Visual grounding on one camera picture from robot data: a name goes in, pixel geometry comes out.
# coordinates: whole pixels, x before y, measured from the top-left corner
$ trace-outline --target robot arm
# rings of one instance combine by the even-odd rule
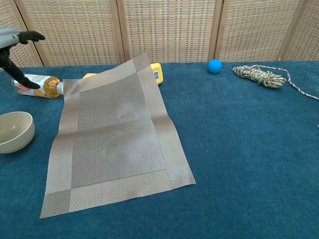
[[[21,70],[10,60],[9,55],[10,48],[18,43],[27,44],[28,40],[39,41],[44,39],[45,37],[36,31],[19,32],[15,28],[0,29],[0,67],[20,84],[30,89],[39,89],[40,86],[25,77]]]

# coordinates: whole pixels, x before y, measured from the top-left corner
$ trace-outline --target blue ball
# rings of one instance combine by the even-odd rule
[[[220,60],[217,60],[217,59],[211,60],[207,65],[208,71],[213,74],[219,73],[221,70],[221,67],[222,67],[222,64]]]

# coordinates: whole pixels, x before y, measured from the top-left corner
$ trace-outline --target plastic bottle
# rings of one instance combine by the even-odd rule
[[[12,85],[15,91],[21,95],[27,96],[39,96],[47,98],[55,98],[59,95],[63,95],[63,82],[54,76],[40,76],[40,75],[30,75],[25,74],[29,80],[40,85],[40,89],[30,89],[21,85],[18,81],[12,79]]]

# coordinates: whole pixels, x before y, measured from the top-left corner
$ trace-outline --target wicker panel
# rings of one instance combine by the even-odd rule
[[[298,0],[229,0],[220,37],[223,61],[273,61]]]
[[[25,26],[20,24],[18,17],[7,0],[0,0],[0,22],[1,27],[14,27],[19,30],[26,30]],[[17,66],[39,66],[30,45],[18,44],[10,50],[10,58]]]
[[[27,26],[46,36],[37,44],[45,65],[119,63],[110,1],[19,1]]]
[[[288,49],[287,60],[319,60],[319,1],[311,0]]]
[[[121,1],[126,28],[122,31],[126,31],[129,50],[126,55],[147,52],[151,62],[207,61],[214,1]]]

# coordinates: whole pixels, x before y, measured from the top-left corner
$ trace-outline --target table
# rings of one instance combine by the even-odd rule
[[[35,137],[0,155],[0,238],[303,238],[319,235],[319,102],[288,83],[269,89],[224,63],[162,64],[160,86],[196,185],[39,219],[63,97],[18,95],[0,72],[0,115],[26,111]],[[319,62],[267,62],[319,96]],[[78,79],[113,68],[23,68]]]

